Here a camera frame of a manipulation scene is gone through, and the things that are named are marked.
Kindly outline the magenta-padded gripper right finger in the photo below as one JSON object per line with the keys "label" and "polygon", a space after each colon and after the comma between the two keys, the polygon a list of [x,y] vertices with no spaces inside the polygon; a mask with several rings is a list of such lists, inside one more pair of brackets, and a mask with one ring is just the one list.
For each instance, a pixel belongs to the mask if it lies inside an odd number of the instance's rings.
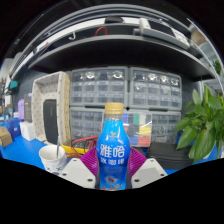
{"label": "magenta-padded gripper right finger", "polygon": [[136,149],[131,149],[128,162],[128,188],[136,189],[165,177],[167,173],[156,159],[147,159]]}

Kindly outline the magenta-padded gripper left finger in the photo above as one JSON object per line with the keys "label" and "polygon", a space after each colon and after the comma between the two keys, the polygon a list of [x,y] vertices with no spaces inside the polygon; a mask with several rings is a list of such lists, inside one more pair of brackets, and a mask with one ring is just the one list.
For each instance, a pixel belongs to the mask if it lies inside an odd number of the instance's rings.
{"label": "magenta-padded gripper left finger", "polygon": [[92,148],[80,159],[72,158],[59,176],[78,186],[96,189],[99,186],[99,167],[96,149]]}

